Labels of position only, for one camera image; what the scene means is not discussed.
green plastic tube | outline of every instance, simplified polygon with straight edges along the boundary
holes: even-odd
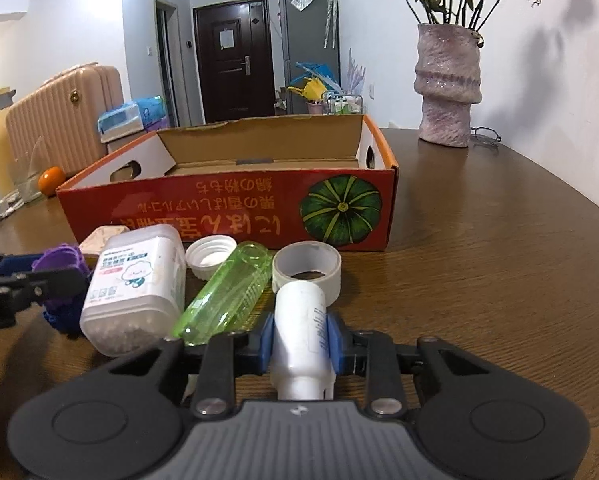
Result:
[[[272,256],[255,242],[242,242],[201,289],[172,330],[188,345],[240,328],[272,275]]]

paper sign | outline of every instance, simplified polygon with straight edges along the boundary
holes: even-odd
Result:
[[[219,31],[219,44],[222,50],[224,50],[225,48],[234,47],[233,29],[227,28],[226,30]]]

dark brown door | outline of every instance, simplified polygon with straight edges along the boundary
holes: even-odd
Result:
[[[207,123],[275,115],[268,0],[195,9]]]

doorway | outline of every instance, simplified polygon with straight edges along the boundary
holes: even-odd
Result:
[[[195,39],[207,123],[275,115],[268,0],[195,9]]]
[[[162,97],[171,127],[190,126],[177,7],[154,1]]]

orange cardboard box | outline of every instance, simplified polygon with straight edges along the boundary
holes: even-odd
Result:
[[[254,118],[152,132],[58,189],[78,241],[101,225],[173,225],[279,249],[388,243],[399,168],[368,116]]]

